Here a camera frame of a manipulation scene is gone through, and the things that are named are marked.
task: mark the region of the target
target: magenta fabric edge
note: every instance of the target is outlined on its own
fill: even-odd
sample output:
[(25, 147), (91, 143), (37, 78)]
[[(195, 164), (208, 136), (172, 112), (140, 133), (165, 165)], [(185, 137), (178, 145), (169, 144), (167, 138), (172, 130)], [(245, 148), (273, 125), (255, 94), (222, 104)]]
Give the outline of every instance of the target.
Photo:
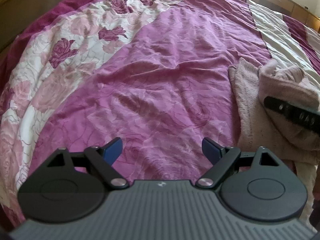
[(33, 23), (31, 23), (20, 35), (16, 37), (11, 44), (6, 57), (0, 60), (0, 95), (3, 92), (5, 84), (8, 82), (11, 71), (18, 64), (20, 57), (32, 39), (33, 35), (47, 30), (50, 26), (56, 24), (62, 16), (71, 15), (87, 6), (89, 3), (99, 0), (62, 0)]
[(299, 43), (309, 58), (313, 69), (320, 75), (320, 59), (308, 42), (306, 27), (301, 22), (286, 15), (283, 15), (283, 21), (288, 26), (291, 37)]

